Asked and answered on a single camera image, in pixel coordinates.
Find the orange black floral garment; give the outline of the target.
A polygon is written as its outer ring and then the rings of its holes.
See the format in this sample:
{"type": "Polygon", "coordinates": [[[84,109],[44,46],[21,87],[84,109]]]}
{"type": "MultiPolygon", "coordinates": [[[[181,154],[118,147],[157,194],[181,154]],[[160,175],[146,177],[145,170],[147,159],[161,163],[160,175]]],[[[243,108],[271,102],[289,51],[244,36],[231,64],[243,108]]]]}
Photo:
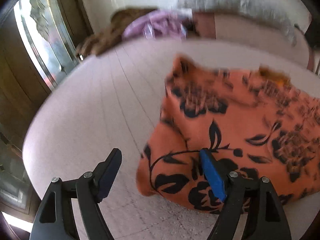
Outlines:
{"type": "Polygon", "coordinates": [[[270,178],[282,204],[316,193],[319,99],[267,68],[208,69],[176,57],[137,168],[138,191],[218,214],[222,201],[203,172],[203,148],[244,178],[270,178]]]}

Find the pink quilted mattress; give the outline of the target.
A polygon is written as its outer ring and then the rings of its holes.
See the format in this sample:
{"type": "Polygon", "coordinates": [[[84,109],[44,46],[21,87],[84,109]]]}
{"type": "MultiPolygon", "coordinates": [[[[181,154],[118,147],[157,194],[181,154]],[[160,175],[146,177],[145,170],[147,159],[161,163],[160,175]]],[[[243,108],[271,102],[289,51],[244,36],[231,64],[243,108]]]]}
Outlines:
{"type": "Polygon", "coordinates": [[[266,64],[311,96],[319,78],[286,59],[217,40],[139,38],[88,57],[44,102],[25,137],[23,162],[43,197],[52,178],[79,178],[119,148],[123,161],[100,204],[115,239],[206,239],[215,215],[185,209],[160,196],[143,197],[136,168],[159,120],[164,79],[177,54],[208,68],[257,69],[266,64]]]}

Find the pink bolster cushion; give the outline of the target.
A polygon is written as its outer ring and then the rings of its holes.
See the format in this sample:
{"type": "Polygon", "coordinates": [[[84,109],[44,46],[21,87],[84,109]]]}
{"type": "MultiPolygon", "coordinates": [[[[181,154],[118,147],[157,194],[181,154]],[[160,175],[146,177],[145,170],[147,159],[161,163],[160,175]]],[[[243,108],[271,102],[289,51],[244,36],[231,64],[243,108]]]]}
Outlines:
{"type": "Polygon", "coordinates": [[[314,52],[303,32],[296,27],[293,29],[296,44],[292,45],[278,29],[238,15],[195,12],[193,23],[202,38],[246,45],[283,57],[311,72],[314,69],[314,52]]]}

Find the brown garment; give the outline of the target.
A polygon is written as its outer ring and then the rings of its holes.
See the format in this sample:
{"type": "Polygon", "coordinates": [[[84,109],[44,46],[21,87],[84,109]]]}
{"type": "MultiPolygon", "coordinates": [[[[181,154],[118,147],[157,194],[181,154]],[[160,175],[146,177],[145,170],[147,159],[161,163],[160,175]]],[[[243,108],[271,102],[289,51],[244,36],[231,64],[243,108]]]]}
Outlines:
{"type": "Polygon", "coordinates": [[[122,41],[125,29],[136,19],[157,10],[157,7],[126,7],[117,10],[110,19],[110,24],[100,33],[84,39],[76,48],[76,57],[101,55],[122,41]]]}

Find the purple floral cloth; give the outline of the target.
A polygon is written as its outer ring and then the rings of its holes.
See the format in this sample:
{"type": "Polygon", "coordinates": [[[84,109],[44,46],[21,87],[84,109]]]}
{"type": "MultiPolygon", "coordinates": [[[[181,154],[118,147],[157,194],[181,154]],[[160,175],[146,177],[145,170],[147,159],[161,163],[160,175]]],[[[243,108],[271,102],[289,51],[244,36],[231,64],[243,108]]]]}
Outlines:
{"type": "Polygon", "coordinates": [[[158,9],[130,23],[122,34],[123,40],[144,36],[147,39],[173,37],[185,39],[187,24],[193,19],[191,9],[158,9]]]}

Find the stained glass door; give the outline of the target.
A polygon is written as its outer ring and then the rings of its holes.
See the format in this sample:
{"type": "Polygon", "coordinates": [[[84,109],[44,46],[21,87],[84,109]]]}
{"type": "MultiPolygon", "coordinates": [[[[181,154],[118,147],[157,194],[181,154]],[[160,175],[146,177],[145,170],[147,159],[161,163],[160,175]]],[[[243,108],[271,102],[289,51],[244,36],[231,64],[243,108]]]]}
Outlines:
{"type": "Polygon", "coordinates": [[[40,204],[23,165],[28,128],[78,65],[93,30],[82,0],[1,0],[1,211],[32,222],[40,204]]]}

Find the grey quilted pillow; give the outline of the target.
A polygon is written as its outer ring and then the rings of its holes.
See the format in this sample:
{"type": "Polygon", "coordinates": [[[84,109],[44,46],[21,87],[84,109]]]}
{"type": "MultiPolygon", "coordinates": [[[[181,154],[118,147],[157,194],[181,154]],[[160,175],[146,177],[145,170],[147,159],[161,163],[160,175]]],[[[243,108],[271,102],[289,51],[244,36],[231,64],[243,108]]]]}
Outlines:
{"type": "Polygon", "coordinates": [[[241,15],[278,29],[292,45],[294,28],[305,33],[312,20],[302,0],[177,0],[176,7],[241,15]]]}

